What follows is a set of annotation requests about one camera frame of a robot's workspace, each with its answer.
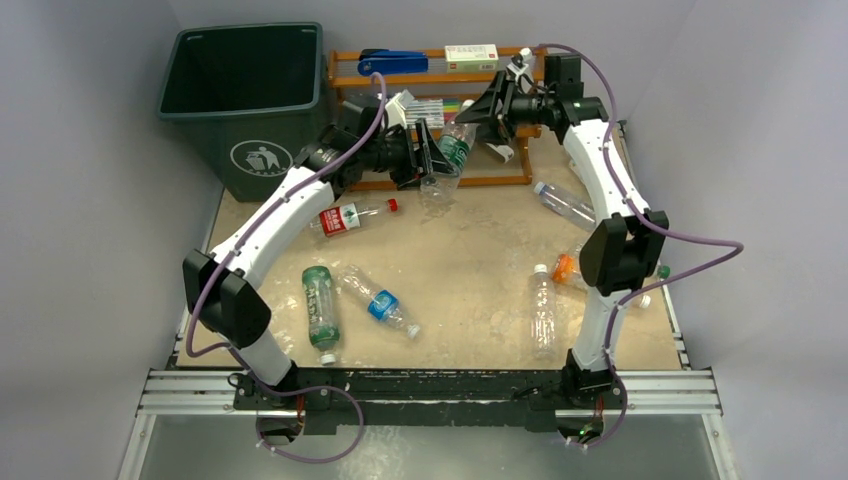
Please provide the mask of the blue label clear bottle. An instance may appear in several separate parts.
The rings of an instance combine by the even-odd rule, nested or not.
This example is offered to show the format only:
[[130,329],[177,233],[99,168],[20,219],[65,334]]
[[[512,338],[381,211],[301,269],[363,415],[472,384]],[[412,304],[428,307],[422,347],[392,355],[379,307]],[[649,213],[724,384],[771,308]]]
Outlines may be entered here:
[[342,288],[351,293],[378,324],[403,332],[415,340],[421,326],[412,318],[399,298],[370,278],[355,265],[345,266],[339,273]]

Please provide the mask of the dark green label bottle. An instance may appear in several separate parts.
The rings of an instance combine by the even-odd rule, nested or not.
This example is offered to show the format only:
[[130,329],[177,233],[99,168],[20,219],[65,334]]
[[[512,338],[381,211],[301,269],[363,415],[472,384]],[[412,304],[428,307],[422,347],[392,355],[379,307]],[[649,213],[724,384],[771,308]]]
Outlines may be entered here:
[[420,191],[434,201],[447,201],[458,188],[465,165],[476,139],[478,125],[451,120],[437,141],[446,167],[433,171],[422,181]]

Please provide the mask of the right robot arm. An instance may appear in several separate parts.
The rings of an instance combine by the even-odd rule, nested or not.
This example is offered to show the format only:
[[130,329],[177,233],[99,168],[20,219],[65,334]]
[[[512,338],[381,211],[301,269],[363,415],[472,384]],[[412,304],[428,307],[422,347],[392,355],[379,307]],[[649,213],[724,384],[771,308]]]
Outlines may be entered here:
[[653,274],[665,242],[641,221],[666,228],[669,219],[649,207],[630,179],[611,139],[614,120],[599,98],[584,94],[580,57],[544,56],[543,83],[536,85],[535,56],[530,48],[513,55],[456,120],[481,125],[485,141],[496,145],[511,141],[521,127],[545,126],[576,164],[594,209],[594,229],[579,256],[588,297],[561,392],[569,404],[584,407],[619,385],[609,362],[620,329],[610,316]]

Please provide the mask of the red label bottle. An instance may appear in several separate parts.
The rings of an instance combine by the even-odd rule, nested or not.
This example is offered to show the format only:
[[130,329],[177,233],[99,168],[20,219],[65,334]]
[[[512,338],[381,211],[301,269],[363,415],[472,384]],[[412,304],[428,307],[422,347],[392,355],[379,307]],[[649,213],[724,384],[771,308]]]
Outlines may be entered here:
[[394,198],[341,204],[322,210],[310,221],[308,231],[315,238],[331,238],[383,221],[398,211],[399,204]]

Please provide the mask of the green tinted bottle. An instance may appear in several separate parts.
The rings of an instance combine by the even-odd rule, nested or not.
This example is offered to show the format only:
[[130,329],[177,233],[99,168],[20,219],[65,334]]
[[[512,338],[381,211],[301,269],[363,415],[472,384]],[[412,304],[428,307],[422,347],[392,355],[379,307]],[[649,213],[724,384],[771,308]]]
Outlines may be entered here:
[[318,352],[322,366],[335,365],[341,330],[334,305],[331,273],[324,266],[310,266],[302,272],[301,281],[306,300],[309,342]]

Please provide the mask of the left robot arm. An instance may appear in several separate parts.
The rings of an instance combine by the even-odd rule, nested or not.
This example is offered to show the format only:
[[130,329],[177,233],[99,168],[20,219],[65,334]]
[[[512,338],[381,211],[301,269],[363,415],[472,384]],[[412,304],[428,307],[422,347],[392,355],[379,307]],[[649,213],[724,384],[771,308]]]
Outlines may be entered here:
[[274,339],[271,310],[259,293],[273,264],[363,172],[389,172],[405,188],[446,163],[425,120],[409,131],[402,124],[387,127],[384,119],[379,108],[367,107],[326,127],[244,225],[210,252],[192,250],[183,260],[189,314],[184,352],[198,358],[213,351],[193,346],[203,325],[253,373],[272,408],[287,408],[298,395],[298,366]]

